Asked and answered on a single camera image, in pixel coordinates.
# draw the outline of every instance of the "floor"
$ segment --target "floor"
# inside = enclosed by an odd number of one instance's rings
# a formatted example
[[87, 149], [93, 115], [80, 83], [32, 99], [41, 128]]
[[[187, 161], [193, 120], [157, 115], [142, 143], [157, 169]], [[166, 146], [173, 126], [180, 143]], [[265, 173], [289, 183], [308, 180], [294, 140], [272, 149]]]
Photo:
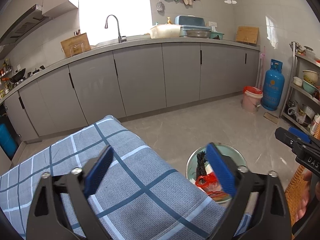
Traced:
[[[163, 159], [185, 174], [190, 155], [208, 142], [221, 142], [237, 149], [251, 171], [279, 173], [286, 188], [299, 166], [291, 149], [277, 141], [277, 127], [288, 128], [263, 117], [265, 109], [250, 114], [241, 108], [242, 95], [123, 122], [122, 125], [142, 138]], [[28, 144], [18, 163], [62, 139], [55, 137]]]

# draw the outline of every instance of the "wooden cutting board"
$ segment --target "wooden cutting board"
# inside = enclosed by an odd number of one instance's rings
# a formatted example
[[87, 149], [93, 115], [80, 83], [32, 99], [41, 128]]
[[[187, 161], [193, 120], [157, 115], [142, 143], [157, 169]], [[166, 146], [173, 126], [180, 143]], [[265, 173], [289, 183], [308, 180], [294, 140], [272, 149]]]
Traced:
[[87, 33], [83, 33], [66, 39], [64, 41], [61, 41], [61, 46], [66, 57], [71, 57], [74, 55], [78, 55], [82, 52], [91, 50]]
[[258, 27], [239, 26], [236, 34], [236, 41], [257, 44], [258, 33]]

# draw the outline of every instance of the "countertop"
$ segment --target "countertop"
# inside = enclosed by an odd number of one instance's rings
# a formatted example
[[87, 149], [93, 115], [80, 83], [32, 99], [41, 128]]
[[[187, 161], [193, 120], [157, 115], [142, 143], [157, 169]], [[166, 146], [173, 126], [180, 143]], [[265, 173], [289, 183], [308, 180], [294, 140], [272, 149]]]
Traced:
[[47, 66], [44, 70], [41, 70], [34, 74], [33, 76], [27, 78], [25, 81], [23, 81], [18, 86], [14, 87], [8, 94], [6, 94], [3, 98], [0, 99], [0, 105], [3, 104], [3, 102], [14, 92], [18, 91], [25, 85], [29, 84], [33, 80], [47, 74], [48, 72], [55, 70], [59, 67], [65, 66], [67, 64], [70, 64], [71, 62], [75, 62], [77, 60], [90, 57], [96, 54], [100, 54], [103, 52], [115, 50], [115, 49], [122, 49], [127, 47], [133, 47], [133, 46], [140, 46], [140, 45], [147, 45], [147, 44], [157, 44], [157, 43], [170, 43], [170, 42], [201, 42], [201, 43], [216, 43], [216, 44], [224, 44], [224, 45], [230, 45], [230, 46], [237, 46], [247, 49], [254, 49], [260, 51], [260, 46], [251, 46], [247, 44], [238, 43], [235, 41], [227, 41], [227, 40], [214, 40], [214, 39], [200, 39], [200, 38], [188, 38], [188, 37], [179, 37], [179, 38], [165, 38], [165, 39], [140, 39], [140, 40], [133, 40], [133, 41], [126, 41], [123, 43], [116, 43], [116, 44], [108, 44], [105, 46], [96, 47], [94, 49], [91, 49], [87, 52], [75, 55], [73, 57], [62, 59], [56, 63], [53, 63], [50, 66]]

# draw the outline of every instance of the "faucet handle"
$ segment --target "faucet handle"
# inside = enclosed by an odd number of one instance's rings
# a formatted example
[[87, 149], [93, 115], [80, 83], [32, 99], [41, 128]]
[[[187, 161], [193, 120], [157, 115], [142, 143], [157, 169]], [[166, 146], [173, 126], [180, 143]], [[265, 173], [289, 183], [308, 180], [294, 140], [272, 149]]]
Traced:
[[120, 37], [120, 40], [121, 40], [121, 42], [127, 41], [127, 36], [121, 36], [121, 37]]

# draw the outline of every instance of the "faucet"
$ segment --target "faucet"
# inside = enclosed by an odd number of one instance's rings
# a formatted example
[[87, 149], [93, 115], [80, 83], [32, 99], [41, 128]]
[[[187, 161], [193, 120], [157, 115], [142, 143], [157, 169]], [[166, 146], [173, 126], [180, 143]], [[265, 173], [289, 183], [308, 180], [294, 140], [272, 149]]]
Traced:
[[[117, 20], [117, 24], [118, 24], [118, 34], [119, 34], [118, 41], [119, 41], [119, 43], [122, 43], [122, 42], [124, 42], [124, 41], [127, 41], [127, 37], [126, 37], [126, 36], [121, 36], [121, 34], [120, 34], [118, 18], [117, 18], [116, 16], [114, 16], [113, 14], [110, 14], [109, 16], [113, 16], [113, 17], [116, 18], [116, 20]], [[108, 28], [108, 18], [109, 18], [109, 16], [108, 16], [107, 19], [106, 19], [106, 25], [105, 25], [105, 27], [104, 27], [105, 29]]]

